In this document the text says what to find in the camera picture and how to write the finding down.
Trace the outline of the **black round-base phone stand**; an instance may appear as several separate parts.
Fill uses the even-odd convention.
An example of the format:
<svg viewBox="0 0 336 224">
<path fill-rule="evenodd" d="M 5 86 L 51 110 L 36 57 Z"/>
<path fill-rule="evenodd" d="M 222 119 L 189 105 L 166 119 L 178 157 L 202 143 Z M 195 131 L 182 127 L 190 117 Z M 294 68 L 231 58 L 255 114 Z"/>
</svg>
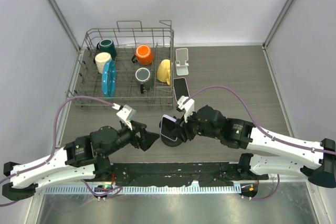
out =
<svg viewBox="0 0 336 224">
<path fill-rule="evenodd" d="M 162 121 L 159 123 L 159 128 L 160 128 L 160 139 L 166 146 L 177 147 L 183 143 L 183 141 L 179 138 L 176 138 L 175 140 L 171 140 L 168 137 L 163 135 L 162 130 L 165 129 L 165 126 L 162 126 Z"/>
</svg>

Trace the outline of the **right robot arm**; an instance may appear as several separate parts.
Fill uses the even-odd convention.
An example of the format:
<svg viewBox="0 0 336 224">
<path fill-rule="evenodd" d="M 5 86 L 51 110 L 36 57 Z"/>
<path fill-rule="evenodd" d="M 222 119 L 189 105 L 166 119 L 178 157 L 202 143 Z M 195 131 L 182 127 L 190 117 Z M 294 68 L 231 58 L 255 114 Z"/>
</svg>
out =
<svg viewBox="0 0 336 224">
<path fill-rule="evenodd" d="M 299 175 L 314 185 L 335 188 L 335 141 L 331 139 L 312 142 L 288 137 L 245 120 L 226 118 L 208 105 L 185 113 L 171 133 L 183 142 L 198 135 L 217 139 L 229 148 L 271 154 L 243 155 L 237 166 L 242 179 L 264 174 Z"/>
</svg>

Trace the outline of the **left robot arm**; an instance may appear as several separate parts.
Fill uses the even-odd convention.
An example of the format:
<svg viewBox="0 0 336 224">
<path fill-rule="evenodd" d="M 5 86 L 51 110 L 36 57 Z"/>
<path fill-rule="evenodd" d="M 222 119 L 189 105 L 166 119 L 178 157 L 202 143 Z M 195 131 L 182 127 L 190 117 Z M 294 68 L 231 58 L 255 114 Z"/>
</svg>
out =
<svg viewBox="0 0 336 224">
<path fill-rule="evenodd" d="M 136 121 L 131 122 L 131 127 L 122 125 L 119 130 L 103 126 L 76 138 L 51 157 L 27 164 L 5 163 L 3 171 L 9 181 L 2 186 L 2 195 L 11 201 L 19 201 L 51 185 L 75 180 L 105 182 L 113 173 L 111 154 L 128 144 L 146 151 L 159 137 L 159 134 L 147 131 L 145 124 Z"/>
</svg>

